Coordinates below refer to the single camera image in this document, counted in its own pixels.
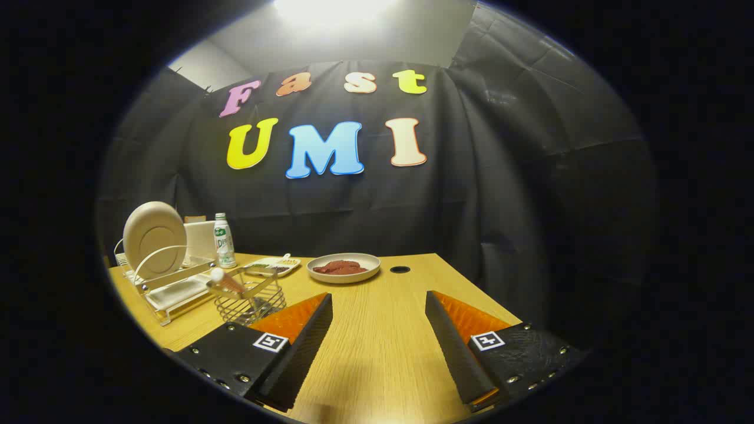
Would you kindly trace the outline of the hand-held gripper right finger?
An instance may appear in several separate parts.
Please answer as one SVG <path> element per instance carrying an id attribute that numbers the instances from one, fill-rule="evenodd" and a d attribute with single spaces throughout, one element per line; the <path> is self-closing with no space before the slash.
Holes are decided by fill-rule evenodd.
<path id="1" fill-rule="evenodd" d="M 461 402 L 472 412 L 509 407 L 577 367 L 585 353 L 529 322 L 508 324 L 435 290 L 426 319 Z"/>

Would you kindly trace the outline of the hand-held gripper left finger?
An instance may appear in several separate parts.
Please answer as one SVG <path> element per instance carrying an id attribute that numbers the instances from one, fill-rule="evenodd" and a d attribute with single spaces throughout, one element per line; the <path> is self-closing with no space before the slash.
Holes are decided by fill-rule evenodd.
<path id="1" fill-rule="evenodd" d="M 227 323 L 176 352 L 176 359 L 224 391 L 286 412 L 293 408 L 332 322 L 320 293 L 248 326 Z"/>

